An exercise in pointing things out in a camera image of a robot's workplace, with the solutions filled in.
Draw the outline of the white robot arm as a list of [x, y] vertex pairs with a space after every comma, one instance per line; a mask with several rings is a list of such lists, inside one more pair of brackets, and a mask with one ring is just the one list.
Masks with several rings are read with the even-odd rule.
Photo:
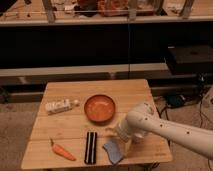
[[153, 133], [213, 160], [213, 131], [156, 117], [148, 103], [133, 107], [115, 126], [108, 127], [125, 143], [141, 133]]

